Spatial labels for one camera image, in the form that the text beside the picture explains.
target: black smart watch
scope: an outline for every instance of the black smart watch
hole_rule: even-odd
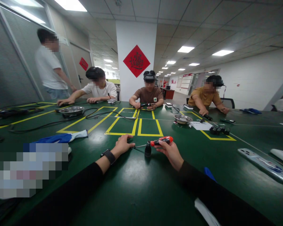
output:
[[[114,157],[114,155],[111,153],[111,151],[110,151],[109,149],[107,149],[106,151],[104,151],[104,152],[101,154],[101,157],[103,157],[104,155],[107,157],[107,159],[109,160],[109,162],[110,162],[111,165],[116,161],[116,158]]]

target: yellow t-shirt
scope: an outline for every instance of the yellow t-shirt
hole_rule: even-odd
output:
[[[193,95],[198,95],[200,99],[202,100],[204,106],[210,106],[212,102],[215,105],[221,102],[221,99],[217,92],[216,93],[204,93],[203,86],[194,89],[188,101],[189,105],[196,106],[195,101],[192,99]]]

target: red sign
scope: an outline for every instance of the red sign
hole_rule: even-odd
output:
[[[85,71],[87,71],[87,69],[88,69],[88,64],[87,64],[86,60],[84,60],[84,58],[81,58],[80,65],[82,66],[82,68],[83,68]]]
[[[131,50],[123,62],[135,77],[138,77],[150,65],[150,62],[138,45]]]

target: metal bowl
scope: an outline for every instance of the metal bowl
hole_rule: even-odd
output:
[[[187,124],[193,121],[192,118],[188,116],[180,115],[180,114],[174,115],[174,118],[175,118],[175,122],[180,123],[180,124]]]
[[[84,107],[73,106],[60,109],[59,112],[67,117],[71,117],[83,114],[84,109]]]

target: screwdriver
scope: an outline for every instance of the screwdriver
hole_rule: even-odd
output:
[[[150,144],[152,147],[154,147],[155,145],[159,145],[158,141],[165,141],[167,144],[170,144],[171,142],[173,142],[173,137],[170,137],[170,136],[167,136],[167,137],[161,137],[159,138],[158,140],[155,140],[155,141],[151,141]]]

